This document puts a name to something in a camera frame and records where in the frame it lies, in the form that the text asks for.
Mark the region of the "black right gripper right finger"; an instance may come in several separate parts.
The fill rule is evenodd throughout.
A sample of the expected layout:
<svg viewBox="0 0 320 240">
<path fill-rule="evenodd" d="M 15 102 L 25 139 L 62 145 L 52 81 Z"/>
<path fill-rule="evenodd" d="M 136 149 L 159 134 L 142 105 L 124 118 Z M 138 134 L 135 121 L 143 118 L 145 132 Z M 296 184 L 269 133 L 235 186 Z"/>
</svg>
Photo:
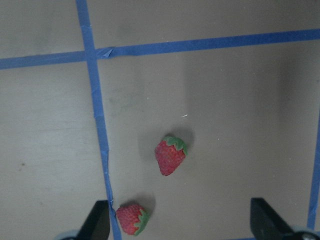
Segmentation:
<svg viewBox="0 0 320 240">
<path fill-rule="evenodd" d="M 260 197 L 250 200 L 250 230 L 256 240 L 289 240 L 293 229 Z"/>
</svg>

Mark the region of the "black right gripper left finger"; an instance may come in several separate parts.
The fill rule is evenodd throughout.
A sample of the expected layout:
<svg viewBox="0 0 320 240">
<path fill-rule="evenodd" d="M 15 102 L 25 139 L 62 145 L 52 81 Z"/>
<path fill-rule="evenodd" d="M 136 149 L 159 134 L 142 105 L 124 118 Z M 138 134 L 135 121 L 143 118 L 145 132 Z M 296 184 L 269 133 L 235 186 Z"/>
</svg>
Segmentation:
<svg viewBox="0 0 320 240">
<path fill-rule="evenodd" d="M 98 200 L 77 234 L 78 240 L 107 240 L 110 235 L 109 203 Z"/>
</svg>

